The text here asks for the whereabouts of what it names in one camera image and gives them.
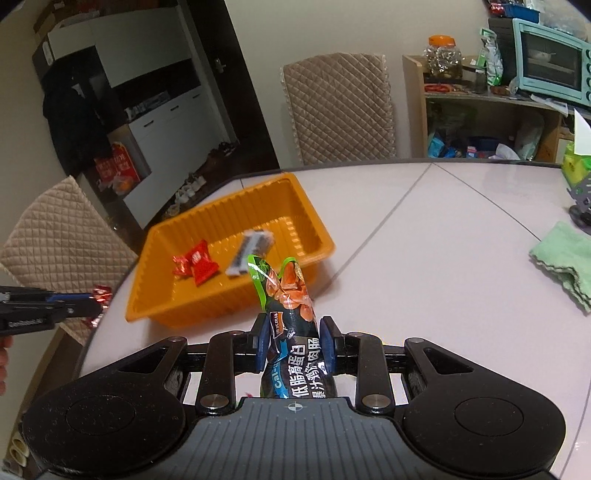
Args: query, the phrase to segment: glass jar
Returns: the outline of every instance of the glass jar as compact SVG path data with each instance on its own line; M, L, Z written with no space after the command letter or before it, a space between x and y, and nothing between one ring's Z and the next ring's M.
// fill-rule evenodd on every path
M425 57L431 75L436 78L462 79L462 52L456 47L453 37L433 35L429 37L429 46Z

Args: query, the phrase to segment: metal screw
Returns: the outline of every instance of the metal screw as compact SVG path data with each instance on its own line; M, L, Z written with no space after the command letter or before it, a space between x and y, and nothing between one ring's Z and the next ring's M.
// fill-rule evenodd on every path
M392 402L386 395L380 394L371 394L366 395L361 400L361 403L365 405L367 408L375 408L375 409L382 409L388 407Z
M205 408L211 408L212 410L218 410L224 408L230 403L225 395L218 393L212 393L211 395L205 395L199 402Z

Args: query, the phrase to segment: snack packages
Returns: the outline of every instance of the snack packages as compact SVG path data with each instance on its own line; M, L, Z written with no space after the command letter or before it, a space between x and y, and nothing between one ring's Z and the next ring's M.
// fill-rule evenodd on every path
M228 277L248 273L248 256L264 257L273 245L273 234L267 230L245 230L242 243L232 263L226 269Z
M496 41L496 33L487 28L481 28L480 39L483 47L476 60L476 65L478 67L486 65L486 79L489 85L500 85L503 78L503 60Z
M335 381L326 372L312 300L297 260L286 258L277 275L262 258L249 255L248 268L271 322L261 397L335 397Z
M175 255L173 261L176 264L173 274L178 277L190 277L192 275L195 285L201 285L220 268L209 256L205 240L201 240L182 257Z

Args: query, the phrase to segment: microwave oven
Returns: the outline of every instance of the microwave oven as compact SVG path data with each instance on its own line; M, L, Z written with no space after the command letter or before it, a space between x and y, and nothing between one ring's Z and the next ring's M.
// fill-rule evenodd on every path
M591 106L591 44L519 18L490 18L503 59L503 85Z

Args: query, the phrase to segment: green cloth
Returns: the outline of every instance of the green cloth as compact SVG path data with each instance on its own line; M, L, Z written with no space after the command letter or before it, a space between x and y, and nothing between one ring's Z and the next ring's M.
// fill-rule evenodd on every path
M591 312L591 237L558 222L530 251L537 265L554 274L562 286Z

